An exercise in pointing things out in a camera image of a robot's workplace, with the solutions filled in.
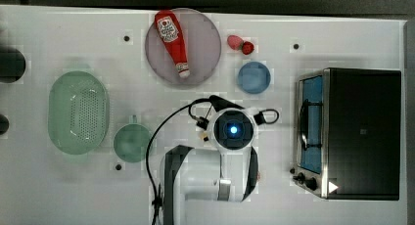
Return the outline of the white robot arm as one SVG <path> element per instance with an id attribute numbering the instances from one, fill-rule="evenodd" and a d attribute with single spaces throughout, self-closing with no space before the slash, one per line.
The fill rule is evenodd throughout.
<path id="1" fill-rule="evenodd" d="M 209 103 L 210 118 L 191 117 L 205 131 L 207 149 L 178 145 L 161 160 L 158 188 L 161 225 L 185 225 L 188 200 L 241 203 L 255 189 L 258 156 L 254 148 L 258 128 L 274 123 L 268 109 L 244 108 L 211 95 L 192 104 Z"/>

